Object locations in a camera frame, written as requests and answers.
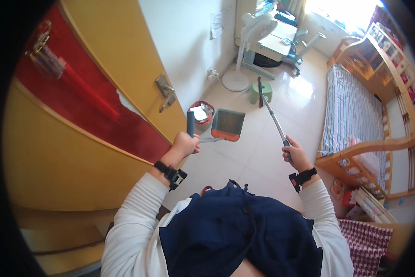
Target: white shirt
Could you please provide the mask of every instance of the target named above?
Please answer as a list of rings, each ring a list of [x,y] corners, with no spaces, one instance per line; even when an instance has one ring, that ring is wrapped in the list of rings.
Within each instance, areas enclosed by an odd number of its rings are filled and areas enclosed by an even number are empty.
[[[101,276],[168,276],[161,247],[159,227],[166,227],[175,214],[184,210],[191,198],[179,201],[159,223],[155,216],[168,189],[146,173],[133,187],[115,215],[108,232]],[[323,248],[321,276],[353,276],[349,246],[341,234],[329,194],[321,180],[300,191],[305,218],[313,219],[312,236]]]

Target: dustpan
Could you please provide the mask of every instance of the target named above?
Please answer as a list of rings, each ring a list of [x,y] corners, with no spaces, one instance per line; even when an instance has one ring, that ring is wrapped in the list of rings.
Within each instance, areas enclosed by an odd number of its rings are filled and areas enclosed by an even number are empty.
[[[212,121],[210,134],[213,138],[200,139],[200,143],[212,141],[238,141],[243,128],[245,113],[235,112],[219,108]],[[188,134],[194,136],[195,117],[192,111],[188,111]]]

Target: wrist strap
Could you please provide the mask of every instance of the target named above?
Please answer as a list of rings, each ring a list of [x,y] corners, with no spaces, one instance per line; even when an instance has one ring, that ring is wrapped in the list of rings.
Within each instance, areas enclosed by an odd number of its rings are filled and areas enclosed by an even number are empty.
[[[317,174],[317,169],[313,168],[310,170],[305,170],[300,174],[292,173],[291,175],[289,175],[289,180],[291,180],[291,183],[295,190],[297,192],[300,192],[300,186],[302,186],[304,182],[309,181],[315,174]]]
[[[174,169],[173,167],[169,166],[167,167],[164,163],[161,161],[157,161],[154,164],[154,167],[156,167],[158,170],[160,170],[162,173],[164,173],[164,177],[171,181],[171,184],[169,186],[170,190],[172,191],[180,185],[184,179],[188,176],[186,172],[184,172],[181,169]]]

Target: slipper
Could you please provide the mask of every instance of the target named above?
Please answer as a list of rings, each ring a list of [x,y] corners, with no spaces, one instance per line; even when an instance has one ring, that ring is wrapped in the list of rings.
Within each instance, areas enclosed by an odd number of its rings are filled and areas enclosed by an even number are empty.
[[[203,196],[206,191],[210,191],[211,189],[214,189],[214,188],[211,187],[211,186],[205,186],[204,189],[203,189],[203,192],[201,193],[201,196]]]

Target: yellow door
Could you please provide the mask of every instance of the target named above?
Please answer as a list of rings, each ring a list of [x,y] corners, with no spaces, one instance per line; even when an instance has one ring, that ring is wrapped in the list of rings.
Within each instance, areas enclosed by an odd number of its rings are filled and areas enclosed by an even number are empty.
[[[186,119],[178,100],[160,113],[165,98],[155,80],[165,70],[138,3],[64,0],[58,5],[101,71],[172,143]],[[152,166],[68,121],[17,78],[4,113],[3,163],[16,220],[48,275],[100,260],[101,226],[107,228]]]
[[[138,3],[65,0],[58,5],[101,71],[172,142],[185,130],[186,119],[178,100],[160,113],[165,98],[155,80],[165,70]],[[11,202],[45,211],[119,208],[152,166],[65,120],[17,80],[5,109],[3,159]]]
[[[61,0],[65,16],[115,85],[169,140],[184,130],[177,102],[160,113],[164,98],[154,81],[164,72],[138,2]]]

